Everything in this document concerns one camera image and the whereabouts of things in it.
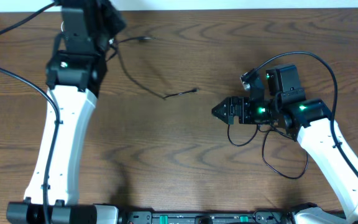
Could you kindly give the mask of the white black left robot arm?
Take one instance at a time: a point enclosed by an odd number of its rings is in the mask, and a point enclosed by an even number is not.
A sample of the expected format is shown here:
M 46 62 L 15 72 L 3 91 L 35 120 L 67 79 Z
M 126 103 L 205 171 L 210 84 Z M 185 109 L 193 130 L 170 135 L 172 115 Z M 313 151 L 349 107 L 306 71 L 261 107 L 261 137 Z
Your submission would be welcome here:
M 125 22 L 109 1 L 60 1 L 63 30 L 46 66 L 47 117 L 34 173 L 10 223 L 118 223 L 109 204 L 79 204 L 78 178 L 88 123 L 107 72 L 106 54 Z

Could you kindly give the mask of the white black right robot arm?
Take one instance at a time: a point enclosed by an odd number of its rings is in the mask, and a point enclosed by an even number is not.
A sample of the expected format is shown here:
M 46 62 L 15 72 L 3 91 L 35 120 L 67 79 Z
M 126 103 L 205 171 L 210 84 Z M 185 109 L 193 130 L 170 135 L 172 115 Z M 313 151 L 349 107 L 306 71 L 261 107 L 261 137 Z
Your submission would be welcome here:
M 215 106 L 212 115 L 226 124 L 270 124 L 283 128 L 313 158 L 338 197 L 344 217 L 316 205 L 301 205 L 283 223 L 358 223 L 358 158 L 342 135 L 332 112 L 320 99 L 307 100 L 294 65 L 266 71 L 271 100 L 258 73 L 249 71 L 241 82 L 248 97 L 230 96 Z

